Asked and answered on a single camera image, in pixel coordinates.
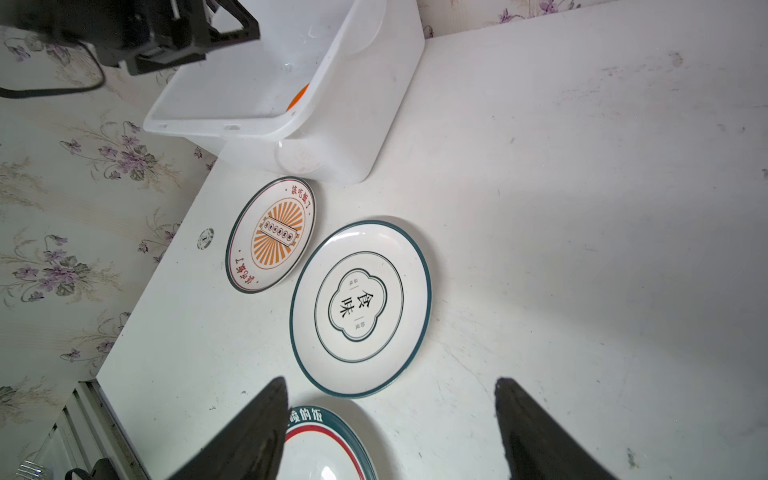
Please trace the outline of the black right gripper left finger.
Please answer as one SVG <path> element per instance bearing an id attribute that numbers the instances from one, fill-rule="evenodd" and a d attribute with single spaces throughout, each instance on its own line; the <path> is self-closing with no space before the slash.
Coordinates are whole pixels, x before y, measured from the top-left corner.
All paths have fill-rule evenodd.
<path id="1" fill-rule="evenodd" d="M 275 479 L 289 424 L 286 381 L 271 380 L 174 479 Z"/>

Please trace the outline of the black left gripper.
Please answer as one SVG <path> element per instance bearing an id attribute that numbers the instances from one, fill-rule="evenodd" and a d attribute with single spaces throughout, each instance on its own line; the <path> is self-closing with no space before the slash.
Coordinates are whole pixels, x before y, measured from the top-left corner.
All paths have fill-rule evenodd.
<path id="1" fill-rule="evenodd" d="M 211 48 L 261 39 L 259 22 L 233 0 L 96 1 L 93 13 L 97 59 L 124 62 L 132 76 L 205 60 L 205 49 L 194 44 L 196 25 L 209 25 Z"/>

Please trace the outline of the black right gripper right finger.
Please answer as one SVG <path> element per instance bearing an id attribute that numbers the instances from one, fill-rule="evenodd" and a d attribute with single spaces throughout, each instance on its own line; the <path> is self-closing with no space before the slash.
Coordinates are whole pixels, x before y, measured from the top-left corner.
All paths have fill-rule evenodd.
<path id="1" fill-rule="evenodd" d="M 512 479 L 612 479 L 514 379 L 495 385 L 495 409 Z"/>

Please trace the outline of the green rimmed white plate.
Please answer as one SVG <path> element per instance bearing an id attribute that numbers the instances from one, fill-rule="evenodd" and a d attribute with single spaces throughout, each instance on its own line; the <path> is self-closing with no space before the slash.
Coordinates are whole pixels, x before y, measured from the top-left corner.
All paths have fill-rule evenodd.
<path id="1" fill-rule="evenodd" d="M 277 479 L 359 479 L 378 475 L 360 438 L 336 413 L 301 405 L 289 412 Z"/>

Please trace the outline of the orange plastic plate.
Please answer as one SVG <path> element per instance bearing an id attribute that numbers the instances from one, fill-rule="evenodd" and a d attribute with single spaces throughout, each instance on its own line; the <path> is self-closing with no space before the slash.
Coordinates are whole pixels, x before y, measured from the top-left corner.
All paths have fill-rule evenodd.
<path id="1" fill-rule="evenodd" d="M 303 88 L 302 88 L 302 89 L 301 89 L 301 90 L 300 90 L 300 91 L 299 91 L 299 92 L 298 92 L 298 93 L 297 93 L 297 94 L 294 96 L 294 98 L 293 98 L 293 99 L 291 100 L 291 102 L 289 103 L 289 105 L 288 105 L 288 107 L 287 107 L 287 109 L 286 109 L 286 112 L 288 112 L 288 111 L 290 111 L 291 109 L 293 109 L 293 108 L 294 108 L 294 106 L 295 106 L 295 105 L 296 105 L 296 104 L 297 104 L 297 103 L 298 103 L 298 102 L 299 102 L 299 101 L 302 99 L 302 97 L 305 95 L 306 91 L 308 90 L 309 86 L 310 86 L 310 84 L 309 84 L 309 83 L 308 83 L 308 84 L 306 84 L 306 85 L 305 85 L 305 86 L 304 86 L 304 87 L 303 87 Z"/>

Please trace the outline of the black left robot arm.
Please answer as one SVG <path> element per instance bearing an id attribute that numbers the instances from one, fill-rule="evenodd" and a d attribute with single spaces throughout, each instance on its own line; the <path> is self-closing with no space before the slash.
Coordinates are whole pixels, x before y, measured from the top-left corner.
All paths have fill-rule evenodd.
<path id="1" fill-rule="evenodd" d="M 99 77 L 82 87 L 3 88 L 1 96 L 28 99 L 92 92 L 106 85 L 106 67 L 125 65 L 130 75 L 144 75 L 200 62 L 212 51 L 261 39 L 258 20 L 243 4 L 216 4 L 236 20 L 239 29 L 214 28 L 207 1 L 3 1 L 3 27 L 31 33 L 31 44 L 44 50 L 82 49 Z"/>

